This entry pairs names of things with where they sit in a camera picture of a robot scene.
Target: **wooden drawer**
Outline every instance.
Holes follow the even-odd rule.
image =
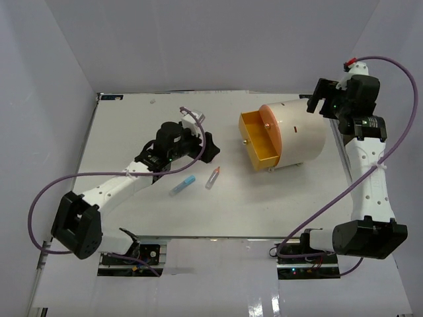
[[[255,170],[276,166],[279,161],[259,111],[245,112],[239,117],[239,131]]]

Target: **white table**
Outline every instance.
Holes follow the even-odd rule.
[[[327,122],[327,141],[317,159],[268,173],[253,170],[237,122],[241,112],[295,98],[298,95],[235,91],[125,94],[123,100],[100,101],[80,172],[123,169],[155,137],[163,122],[180,119],[180,106],[203,111],[204,127],[221,148],[211,164],[197,162],[187,171],[165,176],[135,194],[103,225],[147,236],[258,238],[289,234],[347,186],[330,124]],[[173,168],[189,160],[178,160]],[[221,174],[212,190],[206,190],[204,184],[216,166],[221,167]],[[168,191],[191,174],[197,178],[194,184],[169,197]],[[105,179],[81,178],[75,191],[90,189]],[[351,208],[351,199],[346,197],[310,227],[349,221]],[[84,261],[73,255],[49,256],[34,306],[50,307],[48,317],[76,313],[114,316],[118,312],[138,312],[137,316],[261,316],[260,307],[264,316],[410,313],[392,257],[365,260],[354,274],[341,280],[278,282],[276,263],[267,256],[271,244],[173,240],[160,279],[97,277],[98,255]],[[356,261],[340,257],[340,270]],[[276,308],[279,296],[280,307]]]

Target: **robotic arm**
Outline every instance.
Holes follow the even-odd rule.
[[[201,123],[204,115],[192,112]],[[165,122],[157,131],[156,139],[148,142],[142,152],[122,172],[105,183],[77,195],[65,194],[56,213],[52,236],[58,239],[79,259],[88,258],[96,251],[130,253],[133,245],[139,244],[136,235],[127,231],[105,230],[101,222],[133,194],[154,184],[171,169],[171,162],[188,155],[196,158],[202,146],[200,128],[189,114],[179,123]],[[200,160],[209,163],[219,154],[213,144],[212,134],[205,132],[206,148]],[[136,173],[159,173],[154,176],[136,176]]]
[[[387,138],[385,121],[373,115],[380,84],[369,76],[365,63],[351,60],[344,64],[344,70],[347,74],[340,82],[319,80],[307,111],[314,112],[318,101],[325,99],[319,113],[339,121],[352,182],[372,165],[378,168],[352,191],[350,222],[332,229],[307,229],[300,240],[310,253],[322,250],[384,259],[405,241],[407,227],[395,220],[387,194],[386,167],[377,165]]]

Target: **blue marker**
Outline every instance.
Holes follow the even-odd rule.
[[[191,175],[185,181],[182,183],[176,185],[173,189],[170,190],[169,195],[175,196],[178,192],[181,192],[185,187],[188,187],[190,184],[194,183],[196,180],[196,177],[194,175]]]

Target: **gray wall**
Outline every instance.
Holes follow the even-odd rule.
[[[24,316],[39,251],[26,215],[49,181],[74,172],[95,94],[44,0],[0,1],[0,315]],[[40,202],[47,237],[69,183]]]
[[[300,92],[339,74],[378,0],[47,0],[97,92]]]
[[[423,94],[423,4],[421,1],[381,1],[354,48],[354,55],[381,54],[408,67]],[[410,117],[412,90],[408,79],[393,66],[369,62],[371,73],[381,80],[377,113],[388,126],[387,146],[403,132]],[[403,284],[415,316],[423,316],[423,110],[404,143],[387,160],[389,198],[398,222],[408,226],[408,239],[394,253]]]

